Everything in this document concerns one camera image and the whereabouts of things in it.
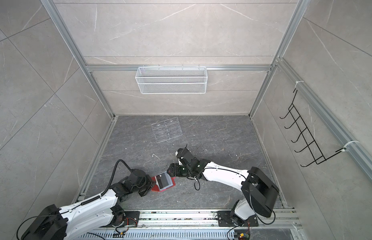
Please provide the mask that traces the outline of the red leather card holder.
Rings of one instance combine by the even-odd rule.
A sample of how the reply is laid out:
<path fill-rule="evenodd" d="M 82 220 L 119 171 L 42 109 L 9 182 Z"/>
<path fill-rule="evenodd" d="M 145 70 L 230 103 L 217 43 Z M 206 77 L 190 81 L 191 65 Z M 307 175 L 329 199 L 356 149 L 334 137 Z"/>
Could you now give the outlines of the red leather card holder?
<path fill-rule="evenodd" d="M 153 192 L 163 192 L 175 186 L 175 178 L 172 178 L 167 172 L 163 172 L 151 179 L 154 183 L 151 189 Z"/>

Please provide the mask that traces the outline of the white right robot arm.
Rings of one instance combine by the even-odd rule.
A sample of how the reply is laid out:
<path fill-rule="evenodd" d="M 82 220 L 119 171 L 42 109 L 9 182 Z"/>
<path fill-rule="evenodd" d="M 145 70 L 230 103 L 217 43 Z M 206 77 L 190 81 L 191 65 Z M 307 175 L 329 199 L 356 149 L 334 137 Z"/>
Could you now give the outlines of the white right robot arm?
<path fill-rule="evenodd" d="M 170 164 L 170 177 L 184 177 L 199 182 L 218 182 L 242 192 L 244 198 L 238 200 L 230 212 L 231 223 L 242 226 L 249 218 L 259 216 L 275 217 L 274 206 L 280 190 L 259 168 L 237 170 L 218 165 L 205 159 L 197 159 L 187 148 L 175 153 L 177 163 Z"/>

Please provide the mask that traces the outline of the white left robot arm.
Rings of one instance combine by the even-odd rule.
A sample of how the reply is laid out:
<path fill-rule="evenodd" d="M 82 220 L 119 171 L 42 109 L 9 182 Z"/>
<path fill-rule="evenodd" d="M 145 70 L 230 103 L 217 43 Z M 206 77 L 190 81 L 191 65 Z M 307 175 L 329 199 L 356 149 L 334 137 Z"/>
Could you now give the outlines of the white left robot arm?
<path fill-rule="evenodd" d="M 57 207 L 45 207 L 39 215 L 32 216 L 30 226 L 19 240 L 73 240 L 96 228 L 125 224 L 125 210 L 121 203 L 133 193 L 147 195 L 154 182 L 144 171 L 133 169 L 130 176 L 81 202 Z"/>

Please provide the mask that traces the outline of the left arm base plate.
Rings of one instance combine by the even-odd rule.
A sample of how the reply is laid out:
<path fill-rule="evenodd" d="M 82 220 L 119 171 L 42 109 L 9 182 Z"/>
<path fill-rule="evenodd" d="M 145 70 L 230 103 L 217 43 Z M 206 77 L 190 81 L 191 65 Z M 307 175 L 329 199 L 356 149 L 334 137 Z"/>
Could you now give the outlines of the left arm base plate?
<path fill-rule="evenodd" d="M 136 227 L 139 222 L 140 211 L 127 211 L 124 213 L 117 214 L 113 217 L 110 224 L 107 227 L 125 227 L 134 226 Z"/>

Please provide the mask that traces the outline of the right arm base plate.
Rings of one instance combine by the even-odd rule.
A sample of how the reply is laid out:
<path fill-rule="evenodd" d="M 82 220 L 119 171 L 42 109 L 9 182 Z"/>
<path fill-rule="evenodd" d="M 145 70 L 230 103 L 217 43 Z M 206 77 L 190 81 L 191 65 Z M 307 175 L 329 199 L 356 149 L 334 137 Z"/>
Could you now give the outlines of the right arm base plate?
<path fill-rule="evenodd" d="M 215 216 L 220 227 L 258 227 L 258 219 L 256 216 L 250 216 L 247 220 L 242 220 L 232 211 L 218 211 Z"/>

